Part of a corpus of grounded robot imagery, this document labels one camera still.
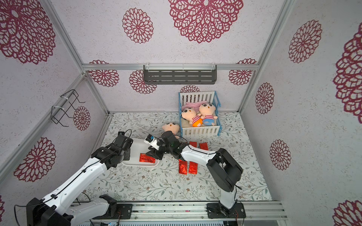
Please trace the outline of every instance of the red packet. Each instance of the red packet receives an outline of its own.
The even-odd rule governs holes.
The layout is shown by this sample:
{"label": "red packet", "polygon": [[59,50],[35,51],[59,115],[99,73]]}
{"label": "red packet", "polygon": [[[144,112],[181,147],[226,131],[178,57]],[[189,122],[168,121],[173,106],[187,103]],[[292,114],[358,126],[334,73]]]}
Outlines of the red packet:
{"label": "red packet", "polygon": [[190,162],[189,174],[197,174],[197,163]]}
{"label": "red packet", "polygon": [[197,148],[197,142],[190,142],[191,146],[196,147]]}
{"label": "red packet", "polygon": [[208,148],[208,146],[207,146],[207,143],[205,142],[205,143],[200,143],[200,149],[202,149],[202,150],[209,150],[209,148]]}
{"label": "red packet", "polygon": [[187,161],[178,160],[178,172],[187,175]]}
{"label": "red packet", "polygon": [[[190,144],[197,148],[197,142],[190,142]],[[190,162],[189,174],[197,174],[197,163]]]}
{"label": "red packet", "polygon": [[150,163],[155,163],[156,159],[152,158],[151,156],[147,156],[146,154],[141,153],[139,155],[139,161],[140,162],[150,162]]}

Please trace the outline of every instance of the pink pillow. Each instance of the pink pillow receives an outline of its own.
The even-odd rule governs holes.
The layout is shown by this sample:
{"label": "pink pillow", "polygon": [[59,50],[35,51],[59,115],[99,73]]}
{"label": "pink pillow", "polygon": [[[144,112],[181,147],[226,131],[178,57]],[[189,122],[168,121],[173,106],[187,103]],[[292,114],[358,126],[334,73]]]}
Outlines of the pink pillow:
{"label": "pink pillow", "polygon": [[186,104],[181,107],[181,111],[185,108],[193,107],[193,108],[195,108],[195,111],[198,112],[200,105],[202,105],[203,103],[208,103],[208,102],[207,101],[199,101],[199,102],[195,102],[195,103],[186,102]]}

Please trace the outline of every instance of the wire rack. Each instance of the wire rack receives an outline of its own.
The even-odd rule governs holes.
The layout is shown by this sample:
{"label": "wire rack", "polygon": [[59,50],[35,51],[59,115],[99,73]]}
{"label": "wire rack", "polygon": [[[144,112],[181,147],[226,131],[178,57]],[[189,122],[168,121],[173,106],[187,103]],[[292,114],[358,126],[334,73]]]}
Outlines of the wire rack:
{"label": "wire rack", "polygon": [[[70,102],[69,99],[70,99],[70,97],[71,97],[72,95],[75,96],[75,99],[74,99],[72,102]],[[55,124],[60,124],[60,125],[62,125],[62,126],[64,126],[64,127],[69,127],[68,125],[63,125],[63,124],[60,122],[60,120],[61,120],[61,119],[63,118],[63,116],[65,116],[65,115],[66,115],[68,118],[73,119],[74,117],[70,117],[70,116],[67,114],[67,111],[68,111],[71,107],[72,107],[74,110],[76,110],[76,109],[74,108],[74,106],[73,106],[73,104],[74,104],[75,101],[78,101],[79,103],[85,103],[85,101],[84,101],[84,102],[80,102],[80,101],[79,101],[79,99],[78,99],[79,94],[77,93],[77,91],[76,91],[75,89],[69,90],[68,92],[62,94],[60,97],[65,98],[67,101],[64,102],[64,104],[68,102],[68,103],[70,104],[70,106],[68,107],[67,110],[64,110],[64,109],[65,109],[65,108],[63,107],[64,104],[62,104],[61,106],[52,106],[52,107],[51,107],[51,113],[50,113],[50,119],[51,119]],[[57,118],[55,117],[55,115],[58,113],[57,109],[63,111],[63,115],[60,117],[60,119],[57,119]]]}

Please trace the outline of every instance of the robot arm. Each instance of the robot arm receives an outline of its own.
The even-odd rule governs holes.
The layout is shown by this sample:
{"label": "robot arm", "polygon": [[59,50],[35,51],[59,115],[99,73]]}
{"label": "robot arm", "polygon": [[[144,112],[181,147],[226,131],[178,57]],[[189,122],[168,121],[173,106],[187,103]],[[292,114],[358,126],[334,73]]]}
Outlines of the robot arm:
{"label": "robot arm", "polygon": [[110,145],[98,148],[82,168],[43,199],[33,198],[26,205],[27,225],[76,226],[98,216],[114,218],[117,214],[117,201],[108,195],[77,207],[70,205],[94,179],[122,162],[125,152],[129,152],[133,143],[124,134],[119,132]]}
{"label": "robot arm", "polygon": [[[70,205],[94,179],[116,167],[127,158],[133,139],[119,132],[117,138],[106,147],[98,148],[91,158],[61,186],[39,200],[33,198],[26,205],[28,226],[76,226],[84,221],[100,216],[102,219],[117,219],[117,201],[108,195],[77,207]],[[243,172],[239,164],[225,150],[206,151],[179,142],[171,131],[164,132],[161,139],[149,135],[145,142],[148,156],[162,159],[170,153],[176,159],[192,161],[207,166],[216,184],[221,188],[220,211],[224,216],[235,209],[235,184]]]}
{"label": "robot arm", "polygon": [[162,159],[163,154],[170,153],[176,159],[191,161],[207,166],[216,184],[221,188],[219,202],[220,212],[224,216],[233,213],[235,209],[236,183],[240,180],[243,169],[235,159],[220,148],[218,151],[207,151],[179,142],[171,131],[166,131],[161,138],[148,135],[145,143],[151,145],[146,154],[156,159]]}

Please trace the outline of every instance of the doll head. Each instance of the doll head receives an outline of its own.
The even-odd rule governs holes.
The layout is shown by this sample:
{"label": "doll head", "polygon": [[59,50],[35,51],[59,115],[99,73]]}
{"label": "doll head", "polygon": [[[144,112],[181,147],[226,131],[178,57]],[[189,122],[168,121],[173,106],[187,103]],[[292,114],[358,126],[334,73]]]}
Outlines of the doll head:
{"label": "doll head", "polygon": [[216,107],[210,103],[204,103],[200,105],[199,110],[202,115],[213,115]]}
{"label": "doll head", "polygon": [[184,119],[191,121],[196,116],[195,108],[188,107],[188,108],[183,109],[181,112],[181,116]]}
{"label": "doll head", "polygon": [[180,130],[180,126],[177,125],[176,123],[167,123],[163,125],[162,128],[165,132],[171,131],[173,134],[177,134],[178,131]]}

